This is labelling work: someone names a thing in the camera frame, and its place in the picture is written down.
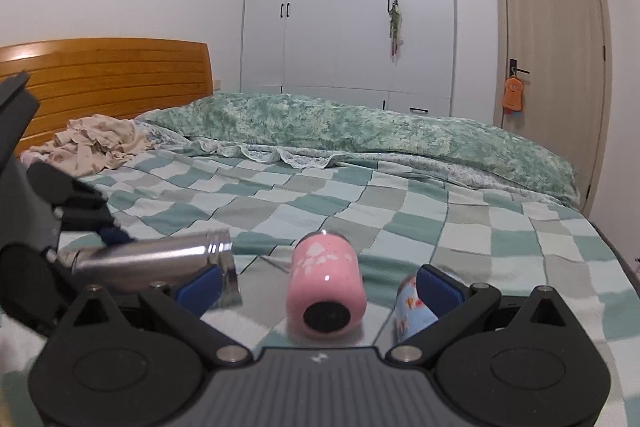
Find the stainless steel cup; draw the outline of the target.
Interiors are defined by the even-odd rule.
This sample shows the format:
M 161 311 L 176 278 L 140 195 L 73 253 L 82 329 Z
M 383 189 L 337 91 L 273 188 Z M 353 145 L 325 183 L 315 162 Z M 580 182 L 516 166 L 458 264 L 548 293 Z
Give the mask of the stainless steel cup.
M 99 285 L 116 295 L 141 293 L 154 282 L 183 284 L 212 265 L 236 270 L 227 229 L 140 239 L 117 246 L 66 249 L 54 257 L 76 287 Z

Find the blue cartoon cup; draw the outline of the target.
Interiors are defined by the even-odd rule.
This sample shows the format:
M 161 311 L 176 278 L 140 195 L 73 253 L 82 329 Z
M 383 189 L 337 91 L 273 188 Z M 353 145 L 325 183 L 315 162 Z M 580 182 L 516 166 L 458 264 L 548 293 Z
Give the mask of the blue cartoon cup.
M 394 306 L 396 341 L 409 337 L 436 323 L 464 303 L 465 295 L 447 279 L 430 270 L 420 269 L 400 284 Z

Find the pink cup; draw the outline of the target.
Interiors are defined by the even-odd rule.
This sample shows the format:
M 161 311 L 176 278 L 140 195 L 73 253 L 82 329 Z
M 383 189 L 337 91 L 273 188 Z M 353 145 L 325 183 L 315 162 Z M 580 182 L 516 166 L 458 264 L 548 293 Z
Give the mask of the pink cup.
M 341 336 L 367 309 L 358 256 L 341 234 L 320 230 L 295 246 L 285 298 L 288 326 L 310 337 Z

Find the beige crumpled clothes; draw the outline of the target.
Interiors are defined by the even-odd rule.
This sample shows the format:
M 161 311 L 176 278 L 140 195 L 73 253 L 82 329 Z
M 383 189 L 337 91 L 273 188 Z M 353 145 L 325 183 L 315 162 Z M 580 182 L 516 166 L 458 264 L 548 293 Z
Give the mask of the beige crumpled clothes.
M 43 161 L 71 176 L 90 176 L 116 169 L 152 148 L 133 120 L 96 114 L 67 121 L 51 140 L 24 150 L 20 161 L 26 167 Z

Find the checkered green bed sheet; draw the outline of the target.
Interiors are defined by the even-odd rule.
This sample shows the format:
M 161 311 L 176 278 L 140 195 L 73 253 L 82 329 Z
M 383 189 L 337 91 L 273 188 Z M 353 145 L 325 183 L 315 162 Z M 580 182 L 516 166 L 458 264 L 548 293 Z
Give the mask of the checkered green bed sheet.
M 359 258 L 368 306 L 349 346 L 392 345 L 397 289 L 424 263 L 506 295 L 548 284 L 610 369 L 599 424 L 638 424 L 638 295 L 592 224 L 546 196 L 475 190 L 385 161 L 299 170 L 160 150 L 89 183 L 139 239 L 230 231 L 242 303 L 205 321 L 255 353 L 306 343 L 288 324 L 285 291 L 294 245 L 317 230 L 344 235 Z

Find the wooden headboard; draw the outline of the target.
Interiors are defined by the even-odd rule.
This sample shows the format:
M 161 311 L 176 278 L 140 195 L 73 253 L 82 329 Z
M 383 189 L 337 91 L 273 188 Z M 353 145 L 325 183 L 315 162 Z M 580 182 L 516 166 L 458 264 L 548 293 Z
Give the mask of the wooden headboard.
M 15 147 L 41 145 L 67 121 L 101 114 L 132 119 L 188 104 L 220 89 L 205 43 L 151 38 L 79 38 L 4 46 L 1 77 L 29 75 L 40 107 Z

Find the green floral quilt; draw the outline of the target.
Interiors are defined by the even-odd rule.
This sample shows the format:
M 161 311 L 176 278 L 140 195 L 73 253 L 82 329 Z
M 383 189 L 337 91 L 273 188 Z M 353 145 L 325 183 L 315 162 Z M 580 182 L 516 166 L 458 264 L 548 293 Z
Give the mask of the green floral quilt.
M 292 94 L 223 93 L 153 109 L 137 123 L 163 148 L 293 168 L 404 166 L 472 188 L 498 188 L 576 207 L 570 163 L 490 124 L 421 117 Z

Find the orange hanging pouch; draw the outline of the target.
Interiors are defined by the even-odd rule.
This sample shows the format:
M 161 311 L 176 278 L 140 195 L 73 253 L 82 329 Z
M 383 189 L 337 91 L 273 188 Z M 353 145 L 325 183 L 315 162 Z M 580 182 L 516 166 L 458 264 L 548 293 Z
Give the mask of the orange hanging pouch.
M 516 76 L 506 78 L 504 82 L 502 108 L 504 113 L 520 113 L 523 110 L 524 83 Z

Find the green hanging ornament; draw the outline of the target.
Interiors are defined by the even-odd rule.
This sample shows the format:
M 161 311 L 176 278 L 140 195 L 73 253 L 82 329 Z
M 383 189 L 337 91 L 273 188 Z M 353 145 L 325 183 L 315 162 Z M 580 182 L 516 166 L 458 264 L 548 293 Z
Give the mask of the green hanging ornament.
M 388 10 L 390 16 L 390 57 L 395 60 L 398 57 L 400 47 L 400 33 L 402 15 L 398 0 L 393 0 Z

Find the beige wooden door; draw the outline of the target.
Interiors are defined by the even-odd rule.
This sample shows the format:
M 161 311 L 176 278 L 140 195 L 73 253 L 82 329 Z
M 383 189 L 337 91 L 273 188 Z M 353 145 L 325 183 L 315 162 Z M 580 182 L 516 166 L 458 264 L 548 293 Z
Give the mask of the beige wooden door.
M 498 81 L 509 60 L 529 75 L 523 110 L 494 109 L 494 123 L 568 160 L 582 213 L 590 213 L 610 120 L 612 66 L 608 0 L 498 0 Z

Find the white wardrobe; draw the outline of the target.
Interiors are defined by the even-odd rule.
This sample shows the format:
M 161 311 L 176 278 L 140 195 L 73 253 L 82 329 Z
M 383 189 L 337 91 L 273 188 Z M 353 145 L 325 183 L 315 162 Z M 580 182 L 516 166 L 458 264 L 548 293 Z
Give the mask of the white wardrobe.
M 446 116 L 454 83 L 454 0 L 245 0 L 241 88 Z

